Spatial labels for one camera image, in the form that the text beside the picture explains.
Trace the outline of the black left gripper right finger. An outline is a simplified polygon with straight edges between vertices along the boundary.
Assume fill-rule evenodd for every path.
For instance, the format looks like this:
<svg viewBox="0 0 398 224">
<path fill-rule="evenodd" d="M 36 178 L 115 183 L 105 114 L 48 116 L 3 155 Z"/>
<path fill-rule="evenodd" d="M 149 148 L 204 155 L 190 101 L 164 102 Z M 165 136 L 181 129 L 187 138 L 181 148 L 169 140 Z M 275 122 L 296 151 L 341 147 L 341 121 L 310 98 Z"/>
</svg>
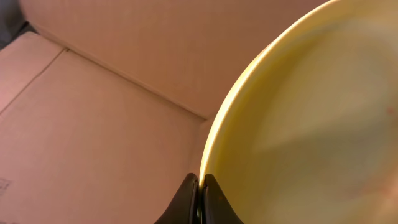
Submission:
<svg viewBox="0 0 398 224">
<path fill-rule="evenodd" d="M 203 223 L 243 224 L 212 174 L 205 176 L 201 208 Z"/>
</svg>

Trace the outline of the yellow plate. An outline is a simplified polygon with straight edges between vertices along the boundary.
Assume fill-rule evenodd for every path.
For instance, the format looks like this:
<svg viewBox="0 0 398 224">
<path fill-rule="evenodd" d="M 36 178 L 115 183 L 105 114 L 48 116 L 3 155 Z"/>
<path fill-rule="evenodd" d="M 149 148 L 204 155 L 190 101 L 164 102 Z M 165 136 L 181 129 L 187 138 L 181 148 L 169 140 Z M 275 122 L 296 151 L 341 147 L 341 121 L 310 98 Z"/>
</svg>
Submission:
<svg viewBox="0 0 398 224">
<path fill-rule="evenodd" d="M 244 223 L 397 222 L 397 0 L 328 1 L 224 99 L 211 174 Z"/>
</svg>

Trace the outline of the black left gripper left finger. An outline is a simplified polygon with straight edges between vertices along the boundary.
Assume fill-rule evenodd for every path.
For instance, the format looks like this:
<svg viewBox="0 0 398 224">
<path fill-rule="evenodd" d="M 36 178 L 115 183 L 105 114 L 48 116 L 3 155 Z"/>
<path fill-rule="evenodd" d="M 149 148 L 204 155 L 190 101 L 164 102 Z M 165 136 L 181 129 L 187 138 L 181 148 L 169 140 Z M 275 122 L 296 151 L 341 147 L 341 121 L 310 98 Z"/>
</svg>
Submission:
<svg viewBox="0 0 398 224">
<path fill-rule="evenodd" d="M 189 173 L 155 224 L 199 224 L 197 203 L 198 178 Z"/>
</svg>

